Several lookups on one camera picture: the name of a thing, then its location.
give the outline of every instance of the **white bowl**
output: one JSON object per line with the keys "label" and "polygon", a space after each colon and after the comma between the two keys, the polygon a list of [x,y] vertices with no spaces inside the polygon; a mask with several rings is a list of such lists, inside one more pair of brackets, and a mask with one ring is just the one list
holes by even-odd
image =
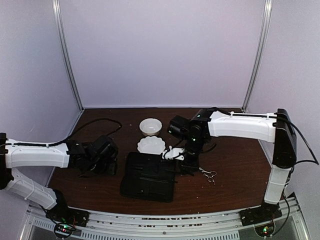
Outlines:
{"label": "white bowl", "polygon": [[144,136],[157,136],[162,128],[162,123],[155,118],[147,118],[140,122],[140,130]]}
{"label": "white bowl", "polygon": [[162,154],[166,149],[166,143],[157,136],[147,136],[138,142],[138,151],[144,154]]}

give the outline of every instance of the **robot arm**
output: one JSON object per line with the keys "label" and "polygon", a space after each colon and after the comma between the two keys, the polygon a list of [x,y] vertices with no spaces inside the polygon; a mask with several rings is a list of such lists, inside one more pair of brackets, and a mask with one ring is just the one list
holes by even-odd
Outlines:
{"label": "robot arm", "polygon": [[271,173],[261,207],[243,211],[242,224],[250,225],[281,216],[279,201],[297,160],[295,131],[283,119],[290,120],[284,109],[252,115],[224,112],[214,107],[200,110],[191,120],[174,117],[168,132],[186,140],[183,160],[178,161],[182,174],[199,170],[199,155],[211,137],[231,136],[274,143]]}
{"label": "robot arm", "polygon": [[41,205],[51,219],[73,223],[74,218],[86,218],[81,211],[68,208],[63,194],[44,187],[19,172],[16,167],[53,166],[78,168],[82,173],[116,174],[118,147],[105,135],[91,143],[67,141],[61,144],[18,142],[0,133],[0,190],[14,192],[25,200]]}

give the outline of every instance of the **white wall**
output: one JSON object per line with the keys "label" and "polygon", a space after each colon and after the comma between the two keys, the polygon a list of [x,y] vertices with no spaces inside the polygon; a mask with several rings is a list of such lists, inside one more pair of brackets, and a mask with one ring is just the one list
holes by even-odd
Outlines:
{"label": "white wall", "polygon": [[84,107],[242,106],[264,0],[60,5]]}
{"label": "white wall", "polygon": [[[0,1],[0,132],[21,141],[66,137],[79,114],[51,0]],[[21,171],[45,184],[51,167]],[[0,191],[0,239],[17,239],[28,202]]]}
{"label": "white wall", "polygon": [[[249,112],[288,110],[291,120],[320,159],[320,2],[274,1],[270,30]],[[268,145],[269,154],[273,146]],[[298,159],[311,159],[298,141]],[[311,238],[320,239],[320,167],[299,164],[288,193],[294,191]]]}

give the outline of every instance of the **small white plate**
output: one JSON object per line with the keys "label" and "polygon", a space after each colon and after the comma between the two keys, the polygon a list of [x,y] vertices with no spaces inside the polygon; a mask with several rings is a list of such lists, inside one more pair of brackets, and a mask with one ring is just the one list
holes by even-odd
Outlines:
{"label": "small white plate", "polygon": [[160,155],[166,149],[166,143],[157,136],[147,136],[138,142],[138,151],[144,154]]}

